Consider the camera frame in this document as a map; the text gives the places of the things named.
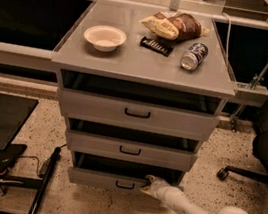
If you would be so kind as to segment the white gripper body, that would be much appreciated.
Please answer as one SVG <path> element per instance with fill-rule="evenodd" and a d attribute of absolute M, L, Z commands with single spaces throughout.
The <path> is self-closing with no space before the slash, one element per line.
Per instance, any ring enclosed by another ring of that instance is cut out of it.
<path fill-rule="evenodd" d="M 174 187 L 170 186 L 170 184 L 162 178 L 155 178 L 151 182 L 150 193 L 152 197 L 155 197 L 155 199 L 171 201 L 174 197 L 173 192 Z"/>

